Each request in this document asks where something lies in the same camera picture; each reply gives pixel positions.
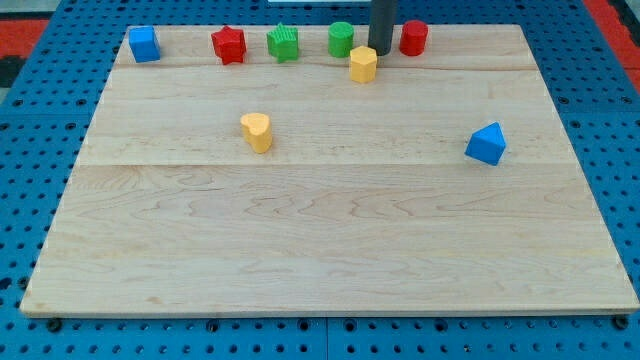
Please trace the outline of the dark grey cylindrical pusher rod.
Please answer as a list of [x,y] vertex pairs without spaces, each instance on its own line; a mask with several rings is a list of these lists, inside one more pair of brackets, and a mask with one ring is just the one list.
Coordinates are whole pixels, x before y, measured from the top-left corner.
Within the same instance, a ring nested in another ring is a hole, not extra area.
[[378,56],[387,55],[391,50],[397,8],[398,0],[371,1],[368,46]]

